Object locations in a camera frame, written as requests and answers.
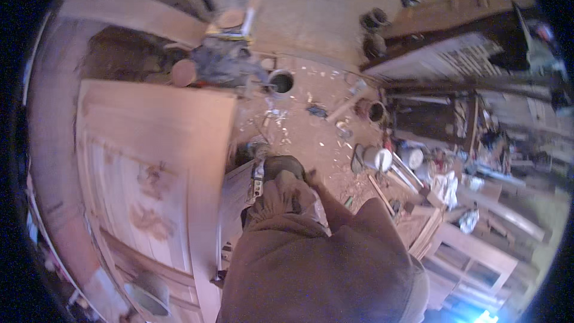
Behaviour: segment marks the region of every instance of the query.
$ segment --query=wooden door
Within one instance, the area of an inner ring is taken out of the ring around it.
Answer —
[[[150,321],[217,317],[209,281],[234,110],[222,92],[82,81],[76,146],[92,232],[120,289],[138,269],[168,282],[172,315]]]

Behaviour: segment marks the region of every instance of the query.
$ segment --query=gray cloth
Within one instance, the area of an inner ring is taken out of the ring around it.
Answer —
[[[283,172],[264,185],[233,250],[218,321],[421,322],[428,277],[381,200],[329,237],[298,214],[312,205],[308,190]]]

